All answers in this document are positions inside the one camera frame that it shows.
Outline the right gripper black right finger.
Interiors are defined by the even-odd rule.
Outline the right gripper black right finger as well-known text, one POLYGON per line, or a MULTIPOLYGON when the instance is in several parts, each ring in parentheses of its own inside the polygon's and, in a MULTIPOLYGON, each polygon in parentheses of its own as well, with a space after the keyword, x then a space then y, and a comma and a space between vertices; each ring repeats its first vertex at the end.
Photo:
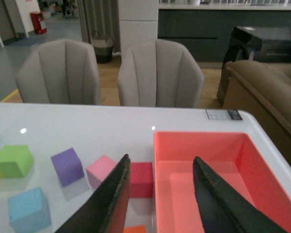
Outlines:
POLYGON ((206 233, 284 233, 200 157, 193 161, 194 193, 206 233))

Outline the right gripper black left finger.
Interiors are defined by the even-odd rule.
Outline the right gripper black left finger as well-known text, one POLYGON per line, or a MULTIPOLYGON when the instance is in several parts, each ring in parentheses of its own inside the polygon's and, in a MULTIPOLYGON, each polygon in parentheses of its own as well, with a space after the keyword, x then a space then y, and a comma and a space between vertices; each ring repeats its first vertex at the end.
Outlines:
POLYGON ((130 196, 130 158, 125 154, 87 202, 58 233, 122 233, 130 196))

